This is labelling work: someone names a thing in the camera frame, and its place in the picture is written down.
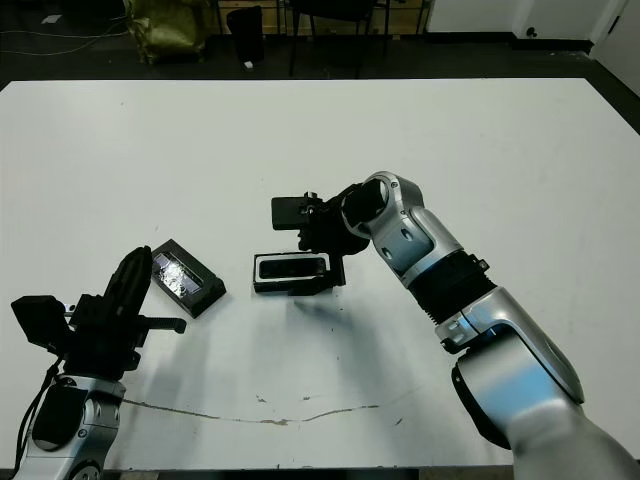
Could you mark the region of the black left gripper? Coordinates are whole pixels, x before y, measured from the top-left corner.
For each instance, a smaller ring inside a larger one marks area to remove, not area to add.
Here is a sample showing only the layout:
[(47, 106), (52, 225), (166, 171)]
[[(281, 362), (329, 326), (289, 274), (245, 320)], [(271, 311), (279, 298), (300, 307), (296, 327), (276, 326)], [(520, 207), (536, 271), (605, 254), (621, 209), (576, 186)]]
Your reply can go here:
[(69, 325), (71, 338), (64, 354), (67, 375), (119, 380), (134, 371), (151, 330), (182, 334), (187, 323), (179, 317), (153, 317), (139, 313), (152, 273), (149, 246), (127, 254), (111, 276), (104, 296), (80, 297)]

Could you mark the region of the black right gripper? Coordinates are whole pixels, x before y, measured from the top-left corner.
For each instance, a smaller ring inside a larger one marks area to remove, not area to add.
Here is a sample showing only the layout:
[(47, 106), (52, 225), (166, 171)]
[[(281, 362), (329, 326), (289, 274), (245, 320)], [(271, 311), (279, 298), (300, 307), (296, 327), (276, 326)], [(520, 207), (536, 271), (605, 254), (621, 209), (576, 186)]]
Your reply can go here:
[(300, 228), (298, 247), (316, 254), (302, 260), (302, 272), (311, 278), (301, 281), (293, 289), (294, 296), (314, 296), (336, 286), (346, 284), (341, 256), (363, 251), (370, 240), (353, 234), (347, 228), (342, 211), (343, 199), (333, 197), (313, 205), (305, 214), (306, 223)]

